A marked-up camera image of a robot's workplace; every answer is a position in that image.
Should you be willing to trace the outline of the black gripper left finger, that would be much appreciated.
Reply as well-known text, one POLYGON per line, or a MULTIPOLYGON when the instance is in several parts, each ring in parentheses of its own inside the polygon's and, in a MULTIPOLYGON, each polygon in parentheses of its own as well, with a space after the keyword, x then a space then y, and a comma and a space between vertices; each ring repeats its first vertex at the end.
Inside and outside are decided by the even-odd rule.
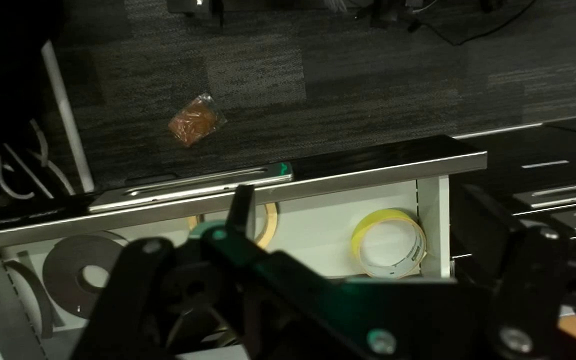
POLYGON ((70 360, 176 360, 224 325, 249 360, 335 360, 342 335, 316 305, 322 278, 248 238, 253 190, 185 243, 127 243, 70 360))

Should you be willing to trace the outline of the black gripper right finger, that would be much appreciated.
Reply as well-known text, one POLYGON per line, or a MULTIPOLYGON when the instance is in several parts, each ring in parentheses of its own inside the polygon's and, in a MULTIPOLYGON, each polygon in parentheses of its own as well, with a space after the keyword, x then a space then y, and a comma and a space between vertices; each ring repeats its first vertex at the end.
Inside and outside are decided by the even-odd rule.
POLYGON ((491 293, 487 334, 506 360, 551 360, 568 240, 544 219, 514 218, 477 185, 463 188, 463 243, 491 293))

